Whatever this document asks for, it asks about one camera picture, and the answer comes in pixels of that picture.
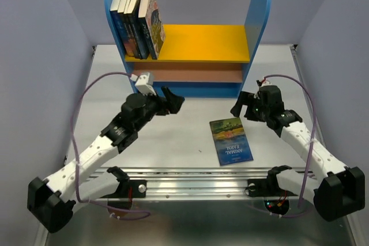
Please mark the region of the Animal Farm book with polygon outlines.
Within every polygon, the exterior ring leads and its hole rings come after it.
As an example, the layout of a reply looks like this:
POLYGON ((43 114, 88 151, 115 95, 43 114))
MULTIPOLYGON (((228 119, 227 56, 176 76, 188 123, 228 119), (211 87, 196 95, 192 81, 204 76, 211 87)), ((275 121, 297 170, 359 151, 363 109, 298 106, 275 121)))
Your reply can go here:
POLYGON ((220 166, 253 161, 240 118, 209 122, 220 166))

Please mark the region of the Nineteen Eighty-Four book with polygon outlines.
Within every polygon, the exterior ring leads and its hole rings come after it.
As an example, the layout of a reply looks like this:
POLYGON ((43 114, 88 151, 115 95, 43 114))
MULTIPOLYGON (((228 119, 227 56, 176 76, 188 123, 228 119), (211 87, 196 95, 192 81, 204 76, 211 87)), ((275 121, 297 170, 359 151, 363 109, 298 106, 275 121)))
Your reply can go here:
POLYGON ((140 3, 141 3, 141 0, 131 0, 130 5, 129 5, 129 11, 127 13, 131 19, 131 23, 132 23, 133 30, 134 30, 134 35, 135 35, 135 38, 138 44, 138 48, 141 53, 141 57, 139 59, 146 59, 149 55, 149 50, 146 45, 146 40, 145 40, 145 36, 141 28, 141 24, 138 20, 138 12, 140 8, 140 3))

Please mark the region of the Three Days to See book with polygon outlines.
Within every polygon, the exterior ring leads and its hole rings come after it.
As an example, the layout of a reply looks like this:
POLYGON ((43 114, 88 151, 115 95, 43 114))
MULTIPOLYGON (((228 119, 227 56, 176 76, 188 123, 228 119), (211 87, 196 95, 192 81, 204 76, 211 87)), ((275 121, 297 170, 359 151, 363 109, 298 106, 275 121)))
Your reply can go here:
POLYGON ((138 44, 134 35, 134 30, 133 30, 133 26, 131 23, 131 19, 128 16, 128 11, 129 11, 129 5, 130 5, 130 1, 131 0, 127 0, 126 4, 125 4, 125 9, 124 9, 124 15, 125 15, 125 20, 126 20, 126 24, 127 24, 127 33, 129 35, 129 39, 130 39, 130 43, 131 43, 131 47, 132 47, 132 52, 133 52, 133 57, 135 57, 136 59, 141 57, 141 53, 140 50, 138 48, 138 44))

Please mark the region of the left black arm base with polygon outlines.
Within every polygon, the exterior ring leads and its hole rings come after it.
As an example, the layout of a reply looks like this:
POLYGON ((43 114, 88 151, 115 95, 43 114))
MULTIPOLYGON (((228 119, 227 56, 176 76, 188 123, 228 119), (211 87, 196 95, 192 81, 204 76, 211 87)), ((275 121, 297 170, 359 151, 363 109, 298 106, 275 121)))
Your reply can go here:
POLYGON ((147 180, 134 179, 119 183, 118 188, 109 194, 103 195, 101 198, 145 198, 147 189, 147 180))

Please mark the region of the Jane Eyre book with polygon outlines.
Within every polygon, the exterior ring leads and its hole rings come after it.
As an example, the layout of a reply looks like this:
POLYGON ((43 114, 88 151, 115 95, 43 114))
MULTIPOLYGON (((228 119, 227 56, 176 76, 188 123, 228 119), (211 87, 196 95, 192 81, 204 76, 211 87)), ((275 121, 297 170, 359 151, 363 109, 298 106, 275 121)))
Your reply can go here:
POLYGON ((118 8, 121 0, 112 0, 111 7, 110 7, 110 14, 114 21, 116 30, 118 31, 119 37, 123 44, 123 48, 125 49, 126 55, 133 54, 130 44, 129 44, 129 37, 126 32, 126 28, 124 23, 121 19, 121 16, 118 14, 118 8))

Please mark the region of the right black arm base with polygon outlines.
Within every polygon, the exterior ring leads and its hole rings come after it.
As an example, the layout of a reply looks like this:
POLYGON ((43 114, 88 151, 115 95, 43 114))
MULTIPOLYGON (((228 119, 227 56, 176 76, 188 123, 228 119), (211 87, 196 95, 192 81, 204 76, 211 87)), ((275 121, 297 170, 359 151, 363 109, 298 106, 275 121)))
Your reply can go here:
POLYGON ((297 196, 297 192, 285 190, 280 188, 276 177, 266 177, 264 179, 248 179, 245 193, 252 197, 279 197, 285 196, 297 196))

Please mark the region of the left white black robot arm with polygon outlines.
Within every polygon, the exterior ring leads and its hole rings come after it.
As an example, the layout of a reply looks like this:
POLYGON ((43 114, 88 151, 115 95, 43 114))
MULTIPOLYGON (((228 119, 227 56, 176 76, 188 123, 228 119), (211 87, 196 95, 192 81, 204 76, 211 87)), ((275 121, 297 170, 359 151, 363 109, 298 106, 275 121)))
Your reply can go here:
POLYGON ((132 213, 132 198, 145 196, 139 191, 145 181, 131 181, 117 166, 108 168, 92 181, 87 179, 104 163, 126 150, 154 116, 180 111, 185 98, 173 94, 165 86, 161 90, 162 96, 155 92, 127 96, 121 111, 82 153, 76 154, 73 161, 44 180, 36 177, 29 183, 27 208, 50 233, 66 226, 80 204, 96 203, 104 196, 127 198, 125 213, 132 213))

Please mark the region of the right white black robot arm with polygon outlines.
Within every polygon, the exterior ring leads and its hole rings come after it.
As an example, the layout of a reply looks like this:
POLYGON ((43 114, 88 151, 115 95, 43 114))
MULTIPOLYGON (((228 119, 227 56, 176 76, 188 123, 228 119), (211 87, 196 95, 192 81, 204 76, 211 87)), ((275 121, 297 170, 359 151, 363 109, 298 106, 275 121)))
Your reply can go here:
POLYGON ((256 93, 239 93, 231 114, 238 117, 246 107, 244 117, 265 123, 287 143, 306 163, 308 172, 298 173, 290 166, 275 166, 264 179, 248 182, 250 197, 293 194, 310 202, 327 222, 334 221, 365 207, 365 175, 358 167, 350 168, 325 148, 307 128, 294 110, 285 109, 281 90, 264 83, 256 93))

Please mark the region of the Little Women book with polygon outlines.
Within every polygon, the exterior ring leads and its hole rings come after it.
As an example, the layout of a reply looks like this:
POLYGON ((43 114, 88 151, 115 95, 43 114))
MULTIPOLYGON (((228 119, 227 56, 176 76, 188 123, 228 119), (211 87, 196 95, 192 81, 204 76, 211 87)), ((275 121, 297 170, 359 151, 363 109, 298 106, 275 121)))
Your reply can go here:
POLYGON ((141 24, 151 58, 156 60, 159 58, 166 38, 157 0, 141 0, 138 21, 141 24))

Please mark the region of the A Tale of Two Cities book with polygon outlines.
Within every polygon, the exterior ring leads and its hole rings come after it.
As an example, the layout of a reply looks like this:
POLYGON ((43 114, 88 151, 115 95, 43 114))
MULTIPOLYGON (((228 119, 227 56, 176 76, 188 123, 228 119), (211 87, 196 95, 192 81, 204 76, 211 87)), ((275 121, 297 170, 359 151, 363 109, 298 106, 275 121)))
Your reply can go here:
POLYGON ((118 4, 118 16, 121 20, 121 38, 123 46, 125 47, 126 54, 131 57, 135 57, 136 47, 133 42, 132 35, 130 34, 130 25, 126 19, 125 11, 129 4, 129 0, 119 0, 118 4))

